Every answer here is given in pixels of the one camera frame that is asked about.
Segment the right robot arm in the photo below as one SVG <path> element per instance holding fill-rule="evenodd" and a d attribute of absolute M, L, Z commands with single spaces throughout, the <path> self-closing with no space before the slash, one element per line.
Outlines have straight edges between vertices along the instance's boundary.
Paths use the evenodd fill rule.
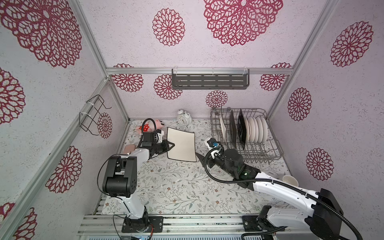
<path fill-rule="evenodd" d="M 245 164 L 237 150 L 224 149 L 214 138 L 206 139 L 205 145 L 209 151 L 205 156 L 197 154 L 197 157 L 212 180 L 270 195 L 297 209 L 285 211 L 264 206 L 257 217 L 258 227 L 264 233 L 293 227 L 309 229 L 322 240 L 340 239 L 344 212 L 332 192 L 306 190 L 273 178 Z"/>

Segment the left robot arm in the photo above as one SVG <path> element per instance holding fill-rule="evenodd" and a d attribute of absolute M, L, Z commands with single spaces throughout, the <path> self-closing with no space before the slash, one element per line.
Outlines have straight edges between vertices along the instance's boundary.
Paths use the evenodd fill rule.
<path fill-rule="evenodd" d="M 157 144 L 145 144 L 128 155 L 115 154 L 105 164 L 106 171 L 99 190 L 111 198 L 119 200 L 127 209 L 127 218 L 139 220 L 147 214 L 146 207 L 135 195 L 138 184 L 138 170 L 152 157 L 162 155 L 175 146 L 167 140 Z"/>

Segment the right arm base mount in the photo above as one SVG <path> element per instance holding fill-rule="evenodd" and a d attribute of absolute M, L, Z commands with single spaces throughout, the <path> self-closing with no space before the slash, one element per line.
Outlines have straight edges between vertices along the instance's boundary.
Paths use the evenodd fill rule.
<path fill-rule="evenodd" d="M 271 232 L 280 228 L 280 226 L 275 226 L 268 220 L 268 213 L 271 208 L 271 206 L 263 206 L 258 215 L 242 216 L 245 232 Z"/>

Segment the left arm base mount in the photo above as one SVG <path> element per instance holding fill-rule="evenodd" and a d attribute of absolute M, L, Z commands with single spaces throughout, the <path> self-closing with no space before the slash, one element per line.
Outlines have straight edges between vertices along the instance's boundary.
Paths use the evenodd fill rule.
<path fill-rule="evenodd" d="M 125 217 L 122 227 L 122 233 L 161 233 L 163 231 L 164 217 L 144 216 L 138 220 L 132 220 Z"/>

